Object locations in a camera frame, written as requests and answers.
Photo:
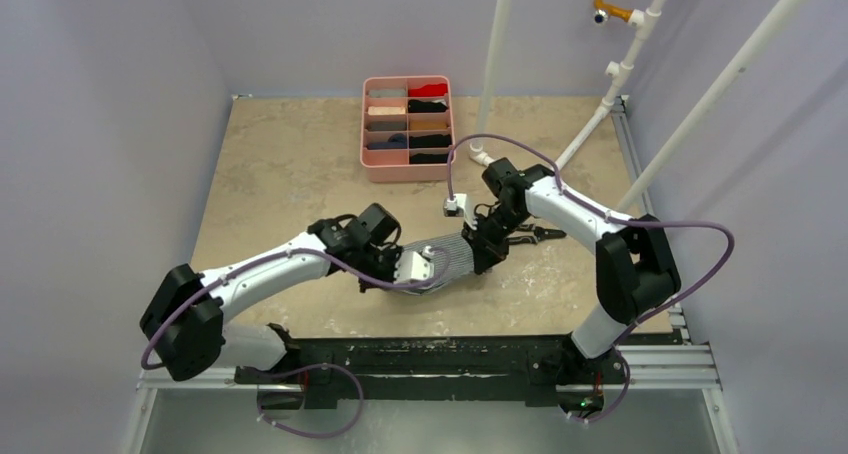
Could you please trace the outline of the black underwear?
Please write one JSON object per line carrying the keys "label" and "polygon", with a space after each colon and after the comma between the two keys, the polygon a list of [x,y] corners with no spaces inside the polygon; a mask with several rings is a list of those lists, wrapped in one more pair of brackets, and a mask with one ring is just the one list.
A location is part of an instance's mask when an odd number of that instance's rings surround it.
{"label": "black underwear", "polygon": [[409,156],[410,165],[430,165],[447,163],[447,153],[414,153]]}

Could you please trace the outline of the grey striped underwear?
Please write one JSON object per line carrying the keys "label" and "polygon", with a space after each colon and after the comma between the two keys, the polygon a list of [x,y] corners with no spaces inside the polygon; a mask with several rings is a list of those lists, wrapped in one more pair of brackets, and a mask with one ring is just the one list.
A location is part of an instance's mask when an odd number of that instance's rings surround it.
{"label": "grey striped underwear", "polygon": [[443,272],[443,275],[428,286],[401,289],[401,292],[411,295],[431,294],[474,274],[472,249],[460,233],[408,243],[402,246],[402,252],[421,253],[426,247],[435,250],[428,260],[433,264],[434,272]]}

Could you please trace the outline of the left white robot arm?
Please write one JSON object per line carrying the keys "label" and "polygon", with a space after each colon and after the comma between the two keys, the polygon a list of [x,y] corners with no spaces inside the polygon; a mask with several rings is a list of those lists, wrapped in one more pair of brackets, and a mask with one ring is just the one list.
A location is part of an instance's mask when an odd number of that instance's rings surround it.
{"label": "left white robot arm", "polygon": [[394,279],[399,221],[373,203],[358,214],[319,219],[280,246],[244,261],[198,272],[188,264],[162,280],[139,325],[148,340],[141,366],[165,369],[177,382],[211,367],[261,371],[284,383],[297,373],[298,356],[281,326],[242,326],[248,308],[299,284],[336,272],[359,277],[366,288]]}

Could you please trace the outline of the pink divided organizer tray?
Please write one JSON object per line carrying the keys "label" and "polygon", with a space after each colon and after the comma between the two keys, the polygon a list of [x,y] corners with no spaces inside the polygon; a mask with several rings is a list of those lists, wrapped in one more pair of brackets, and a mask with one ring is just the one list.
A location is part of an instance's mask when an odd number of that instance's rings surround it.
{"label": "pink divided organizer tray", "polygon": [[[367,92],[371,89],[380,88],[405,88],[420,87],[431,83],[447,83],[449,91],[442,97],[409,97],[405,98],[371,98]],[[405,106],[409,99],[444,101],[449,110],[443,113],[409,114],[406,116],[369,116],[369,106]],[[412,119],[443,120],[450,124],[450,129],[445,131],[410,131],[409,121]],[[406,121],[407,130],[401,132],[369,132],[366,130],[368,123],[373,121]],[[427,148],[427,149],[394,149],[394,150],[367,150],[365,145],[369,142],[384,141],[393,133],[405,133],[407,141],[410,136],[421,136],[428,134],[450,134],[453,144],[449,148]],[[452,89],[447,77],[441,75],[414,75],[414,76],[388,76],[372,77],[364,81],[362,87],[362,109],[360,121],[359,159],[365,170],[366,177],[373,183],[406,183],[406,182],[435,182],[446,179],[448,166],[450,165],[449,152],[454,147],[457,134],[454,126]],[[447,164],[410,165],[409,156],[414,153],[447,153]]]}

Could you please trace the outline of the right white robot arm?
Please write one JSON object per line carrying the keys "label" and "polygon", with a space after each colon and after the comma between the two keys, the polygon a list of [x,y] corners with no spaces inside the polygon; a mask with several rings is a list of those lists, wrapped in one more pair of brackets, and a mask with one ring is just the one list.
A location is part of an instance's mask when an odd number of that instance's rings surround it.
{"label": "right white robot arm", "polygon": [[617,223],[600,204],[565,187],[541,164],[516,168],[502,158],[482,179],[494,207],[463,226],[473,271],[482,274],[509,254],[508,238],[529,218],[542,219],[583,245],[595,258],[597,303],[570,334],[561,355],[564,373],[584,381],[637,318],[681,289],[680,275],[663,228],[650,215]]}

